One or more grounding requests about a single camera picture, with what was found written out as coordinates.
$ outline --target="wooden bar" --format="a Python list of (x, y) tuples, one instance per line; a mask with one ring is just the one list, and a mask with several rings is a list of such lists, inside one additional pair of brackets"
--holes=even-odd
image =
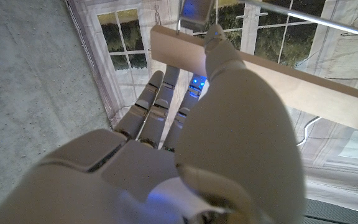
[[(206, 76), (203, 39), (151, 30), (152, 59)], [(358, 129), (358, 90), (238, 51), (249, 70), (263, 78), (283, 102), (316, 116)]]

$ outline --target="robotic hand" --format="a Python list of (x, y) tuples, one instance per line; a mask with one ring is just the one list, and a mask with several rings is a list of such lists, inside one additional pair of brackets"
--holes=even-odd
[(303, 173), (282, 102), (220, 26), (204, 48), (208, 92), (198, 102), (205, 77), (194, 75), (166, 150), (156, 148), (179, 74), (170, 66), (114, 132), (85, 134), (32, 168), (0, 223), (299, 223)]

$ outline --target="gray floor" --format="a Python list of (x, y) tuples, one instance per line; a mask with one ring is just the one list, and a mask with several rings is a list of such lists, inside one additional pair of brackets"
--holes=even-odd
[(65, 3), (0, 1), (0, 202), (46, 153), (97, 128), (106, 112)]

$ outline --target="wire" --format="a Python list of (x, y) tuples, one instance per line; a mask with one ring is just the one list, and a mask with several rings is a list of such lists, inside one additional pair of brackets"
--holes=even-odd
[(317, 116), (315, 118), (313, 118), (312, 120), (310, 120), (306, 125), (305, 128), (303, 128), (303, 140), (300, 141), (298, 144), (296, 144), (297, 146), (300, 146), (302, 144), (304, 144), (306, 142), (306, 139), (308, 139), (308, 127), (311, 126), (312, 124), (314, 124), (314, 122), (320, 120), (321, 117)]

